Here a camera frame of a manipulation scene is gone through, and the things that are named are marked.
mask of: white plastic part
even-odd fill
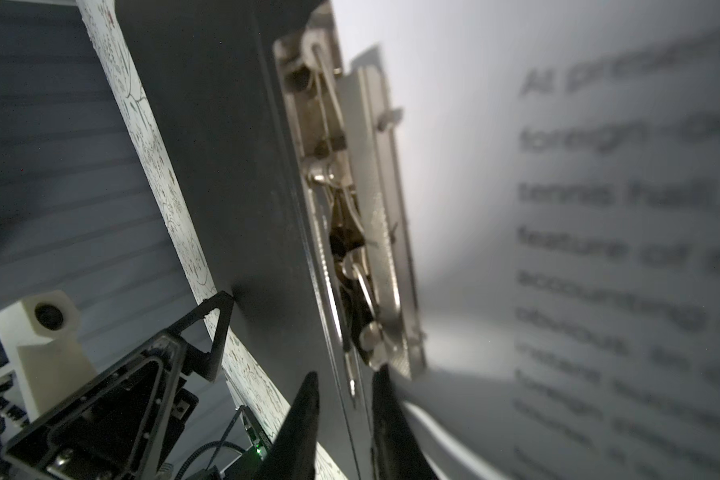
[[[41,325],[35,309],[58,308],[64,322],[57,330]],[[0,342],[12,365],[30,421],[67,398],[96,370],[77,342],[80,312],[62,291],[28,296],[0,311]]]

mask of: screw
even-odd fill
[[[74,455],[74,450],[72,448],[65,448],[61,451],[61,453],[56,457],[56,466],[64,466],[69,463],[69,460],[72,459],[72,456]]]

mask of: paper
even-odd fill
[[[720,478],[720,2],[333,4],[403,111],[401,395],[511,477]]]

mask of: floral patterned edge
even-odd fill
[[[216,286],[134,61],[114,16],[114,0],[77,0],[77,5],[134,142],[192,294],[198,303],[202,302],[216,293]],[[206,318],[206,327],[211,335],[216,330],[217,320],[218,314],[215,312]],[[274,438],[290,405],[231,330],[227,332],[222,367],[242,400],[258,417],[267,435]],[[315,466],[316,478],[346,478],[319,444]]]

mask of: gray paneled wall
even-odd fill
[[[195,306],[79,12],[0,1],[0,308],[56,289],[98,371]],[[185,337],[210,348],[201,325]],[[234,412],[223,376],[188,387],[200,405],[178,465]]]

